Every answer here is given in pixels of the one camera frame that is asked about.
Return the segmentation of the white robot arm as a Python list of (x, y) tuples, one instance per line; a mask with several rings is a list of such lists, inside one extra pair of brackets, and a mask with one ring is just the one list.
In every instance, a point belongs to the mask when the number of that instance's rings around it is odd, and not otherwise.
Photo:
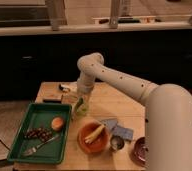
[(80, 93), (100, 79), (145, 107), (146, 171), (192, 171), (192, 95), (185, 88), (108, 68), (99, 53), (80, 57), (77, 66)]

